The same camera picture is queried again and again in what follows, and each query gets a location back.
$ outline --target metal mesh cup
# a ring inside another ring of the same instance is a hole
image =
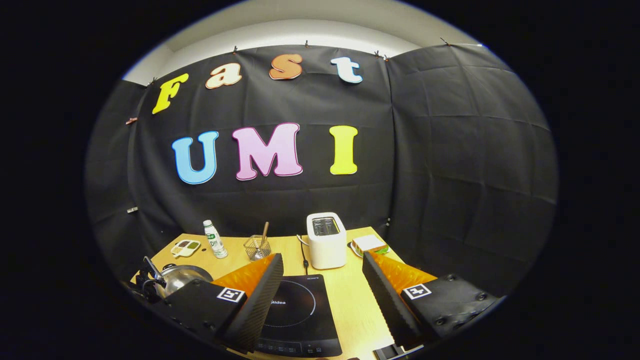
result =
[[[250,261],[266,258],[271,254],[269,242],[267,238],[262,241],[262,235],[251,235],[251,237],[244,242],[243,246]]]

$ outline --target sandwich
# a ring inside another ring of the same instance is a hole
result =
[[[375,235],[361,236],[353,239],[351,242],[353,250],[359,256],[364,256],[367,251],[373,251],[377,254],[386,254],[389,251],[389,245],[378,239]]]

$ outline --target bottle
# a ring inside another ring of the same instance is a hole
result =
[[[220,238],[220,235],[218,234],[216,228],[213,227],[211,220],[204,220],[203,225],[204,233],[205,235],[207,235],[207,240],[209,241],[209,245],[211,245],[213,254],[218,259],[226,258],[228,252],[225,249],[225,246],[222,244],[222,239]]]

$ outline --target black induction cooktop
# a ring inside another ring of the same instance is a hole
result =
[[[282,277],[256,350],[294,357],[342,354],[322,275]]]

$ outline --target white toaster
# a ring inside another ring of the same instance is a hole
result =
[[[347,231],[335,213],[307,216],[311,266],[318,270],[339,268],[347,263]]]

